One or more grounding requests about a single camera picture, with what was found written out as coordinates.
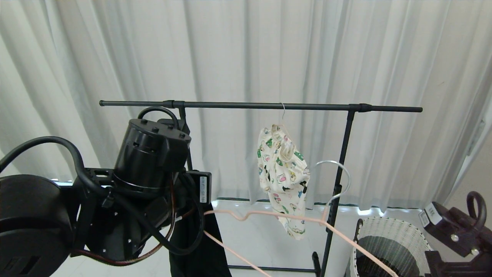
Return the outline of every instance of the hanging garment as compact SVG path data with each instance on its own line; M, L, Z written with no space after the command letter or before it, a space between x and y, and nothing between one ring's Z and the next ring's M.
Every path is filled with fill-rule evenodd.
M203 212L210 210L213 210L212 204L204 208ZM170 242L179 248L189 247L196 238L198 227L198 214L195 212L176 222ZM205 231L222 241L214 214L207 216ZM232 277L224 248L207 236L203 236L199 246L189 255L169 253L169 263L172 277Z
M272 125L258 137L258 173L260 186L268 193L272 208L279 213L304 216L309 169L303 155L282 131ZM280 217L287 233L300 240L306 231L303 220Z

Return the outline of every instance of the white baby shirt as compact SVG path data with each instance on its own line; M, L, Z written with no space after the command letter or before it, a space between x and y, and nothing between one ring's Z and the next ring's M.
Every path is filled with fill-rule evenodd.
M272 208L279 213L304 216L309 170L302 154L280 126L261 130L258 137L260 186L268 193ZM278 217L287 233L300 240L304 221Z

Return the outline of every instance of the black cloth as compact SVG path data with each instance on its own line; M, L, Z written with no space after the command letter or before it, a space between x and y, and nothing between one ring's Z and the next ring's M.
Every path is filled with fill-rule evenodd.
M212 204L203 212L213 210ZM195 241L199 227L198 213L176 222L170 242L179 248L187 248ZM205 231L222 241L215 214L205 216ZM232 277L225 250L203 235L199 246L189 255L178 256L169 253L172 277Z

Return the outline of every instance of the light under curtain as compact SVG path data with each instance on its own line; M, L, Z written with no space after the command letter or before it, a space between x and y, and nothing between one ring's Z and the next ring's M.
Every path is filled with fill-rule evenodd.
M52 135L87 167L112 168L139 109L100 99L422 106L356 114L341 199L419 208L453 187L488 105L491 54L492 1L0 1L0 156ZM281 115L187 110L193 165L212 172L214 197L267 197L256 140ZM345 119L287 111L284 121L313 166L338 160ZM312 171L308 207L330 198L335 172ZM23 154L13 173L75 176L53 145Z

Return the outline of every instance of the tile floor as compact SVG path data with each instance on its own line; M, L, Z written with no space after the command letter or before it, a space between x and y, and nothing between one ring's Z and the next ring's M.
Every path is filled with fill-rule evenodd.
M249 210L271 210L268 203L216 201L216 209L231 209L236 213L245 214ZM319 218L323 206L315 206L308 210L307 216ZM336 227L349 238L355 233L355 226L359 218L370 216L384 216L405 220L422 230L418 217L418 210L389 209L384 214L379 209L359 211L356 207L340 207L338 210ZM227 214L218 214L217 220L225 244L237 251L243 257L257 266L313 268L311 254L316 251L323 256L326 232L324 227L316 223L307 223L306 238L296 241L290 238L282 226L271 217L252 215L249 220L239 222ZM430 240L434 249L441 251L443 257L448 252L446 247ZM144 249L150 250L156 245L151 239ZM326 277L342 277L347 266L351 246L341 238L334 236ZM227 253L229 264L243 265L237 257ZM231 270L233 277L262 276L253 270ZM310 273L269 272L273 277L314 276ZM97 263L85 257L67 259L64 264L52 275L53 277L170 277L168 252L161 250L154 256L128 267L110 267Z

